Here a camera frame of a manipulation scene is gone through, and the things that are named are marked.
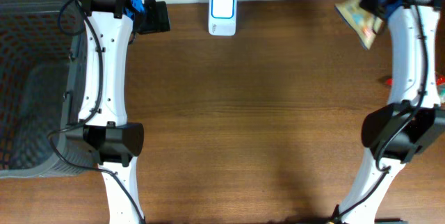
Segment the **yellow wet wipes pack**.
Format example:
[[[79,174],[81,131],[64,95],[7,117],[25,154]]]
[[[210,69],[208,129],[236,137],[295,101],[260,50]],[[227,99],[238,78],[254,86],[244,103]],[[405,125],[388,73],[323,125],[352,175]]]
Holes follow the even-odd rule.
[[[369,50],[382,27],[383,21],[360,7],[362,0],[346,0],[335,4],[335,9],[349,27],[356,32],[363,48]]]

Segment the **red snack packet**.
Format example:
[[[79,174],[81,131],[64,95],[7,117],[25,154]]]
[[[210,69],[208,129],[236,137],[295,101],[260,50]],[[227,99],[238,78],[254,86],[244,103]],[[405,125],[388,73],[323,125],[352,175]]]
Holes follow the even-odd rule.
[[[444,85],[444,75],[442,75],[442,74],[436,74],[436,75],[435,75],[435,78],[436,78],[436,84],[437,84],[438,87]],[[391,77],[391,76],[389,76],[389,77],[384,77],[384,78],[383,78],[383,81],[382,81],[382,84],[385,85],[385,86],[387,86],[387,87],[392,87],[392,84],[393,84],[393,79],[392,79],[392,77]]]

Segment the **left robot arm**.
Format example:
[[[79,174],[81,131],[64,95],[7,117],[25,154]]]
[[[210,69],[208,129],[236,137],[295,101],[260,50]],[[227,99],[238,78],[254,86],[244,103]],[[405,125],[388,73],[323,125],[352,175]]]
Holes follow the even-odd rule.
[[[61,130],[90,156],[77,168],[104,178],[110,223],[145,223],[138,199],[136,166],[144,127],[127,119],[124,98],[128,46],[137,35],[170,30],[165,2],[70,0],[87,36],[85,87],[76,123]]]

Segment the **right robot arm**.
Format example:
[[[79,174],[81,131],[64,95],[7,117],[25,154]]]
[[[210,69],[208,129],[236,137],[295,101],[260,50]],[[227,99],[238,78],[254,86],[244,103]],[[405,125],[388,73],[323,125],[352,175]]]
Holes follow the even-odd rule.
[[[337,5],[347,23],[367,38],[377,34],[358,19],[381,19],[392,45],[392,84],[387,105],[362,124],[362,164],[329,223],[376,223],[391,183],[444,133],[444,110],[437,87],[435,41],[441,0],[353,0]]]

